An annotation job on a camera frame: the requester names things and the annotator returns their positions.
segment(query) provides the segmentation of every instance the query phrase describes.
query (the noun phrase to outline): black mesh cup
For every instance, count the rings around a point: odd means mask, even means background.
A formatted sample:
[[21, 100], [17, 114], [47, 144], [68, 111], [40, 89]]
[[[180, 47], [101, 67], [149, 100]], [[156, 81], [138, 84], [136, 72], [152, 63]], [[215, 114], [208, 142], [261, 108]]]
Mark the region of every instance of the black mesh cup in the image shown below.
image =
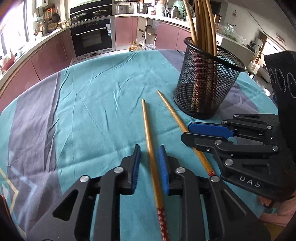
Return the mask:
[[217, 57], [199, 50], [191, 38], [187, 45], [184, 62], [174, 101], [187, 115], [197, 119], [211, 118], [230, 91], [245, 65], [232, 53], [217, 46]]

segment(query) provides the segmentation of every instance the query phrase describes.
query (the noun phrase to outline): pink cloth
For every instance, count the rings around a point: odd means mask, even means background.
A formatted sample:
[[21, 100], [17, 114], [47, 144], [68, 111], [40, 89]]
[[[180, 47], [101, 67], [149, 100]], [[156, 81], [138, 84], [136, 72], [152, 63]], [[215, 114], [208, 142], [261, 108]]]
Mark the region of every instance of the pink cloth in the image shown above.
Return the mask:
[[262, 213], [260, 220], [266, 223], [273, 223], [284, 226], [290, 222], [296, 211], [296, 197], [284, 201], [276, 210], [276, 214]]

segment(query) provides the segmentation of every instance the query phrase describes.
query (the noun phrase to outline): built-in oven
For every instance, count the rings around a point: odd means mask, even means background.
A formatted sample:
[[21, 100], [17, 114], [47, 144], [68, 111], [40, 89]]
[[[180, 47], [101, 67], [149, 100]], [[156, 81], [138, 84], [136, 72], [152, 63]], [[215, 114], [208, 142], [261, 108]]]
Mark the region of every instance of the built-in oven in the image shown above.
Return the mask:
[[95, 18], [71, 28], [76, 60], [115, 51], [114, 16]]

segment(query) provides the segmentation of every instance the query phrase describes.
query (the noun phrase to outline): tablecloth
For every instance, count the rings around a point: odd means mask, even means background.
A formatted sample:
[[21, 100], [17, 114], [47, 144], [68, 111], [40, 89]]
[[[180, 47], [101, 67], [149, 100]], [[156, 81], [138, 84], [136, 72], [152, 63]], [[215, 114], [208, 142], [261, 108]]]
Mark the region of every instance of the tablecloth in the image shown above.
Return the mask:
[[[207, 177], [193, 150], [181, 142], [181, 130], [156, 92], [166, 96], [186, 125], [199, 121], [173, 101], [183, 58], [176, 50], [152, 50], [87, 60], [32, 86], [2, 111], [0, 191], [24, 237], [80, 176], [105, 174], [139, 144], [137, 189], [133, 196], [120, 197], [121, 240], [161, 239], [142, 98], [147, 103], [155, 153], [163, 144], [182, 166]], [[277, 114], [273, 102], [246, 73], [239, 75], [215, 116], [204, 122], [220, 123], [243, 113]], [[212, 155], [205, 155], [220, 174]], [[256, 195], [228, 185], [257, 216], [263, 212]], [[164, 195], [164, 203], [170, 238], [177, 241], [179, 197]]]

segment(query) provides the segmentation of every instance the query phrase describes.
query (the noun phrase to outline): screw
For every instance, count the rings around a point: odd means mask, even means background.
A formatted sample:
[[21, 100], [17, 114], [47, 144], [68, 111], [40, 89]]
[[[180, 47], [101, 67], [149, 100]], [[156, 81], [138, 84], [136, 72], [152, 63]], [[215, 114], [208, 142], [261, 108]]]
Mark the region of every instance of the screw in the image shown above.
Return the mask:
[[116, 168], [114, 168], [114, 172], [115, 173], [121, 173], [123, 171], [124, 171], [123, 167], [116, 167]]
[[177, 173], [184, 173], [186, 171], [186, 169], [184, 168], [184, 167], [178, 167], [177, 169], [176, 169], [176, 172]]
[[222, 141], [221, 141], [221, 140], [216, 140], [216, 141], [215, 141], [215, 144], [216, 144], [216, 145], [220, 145], [220, 144], [222, 144]]
[[225, 161], [225, 165], [226, 166], [231, 166], [233, 164], [233, 160], [232, 159], [226, 159]]
[[79, 179], [82, 183], [85, 183], [89, 180], [89, 177], [88, 176], [82, 176], [80, 179]]
[[211, 182], [217, 183], [220, 181], [220, 178], [218, 176], [212, 176], [211, 178]]

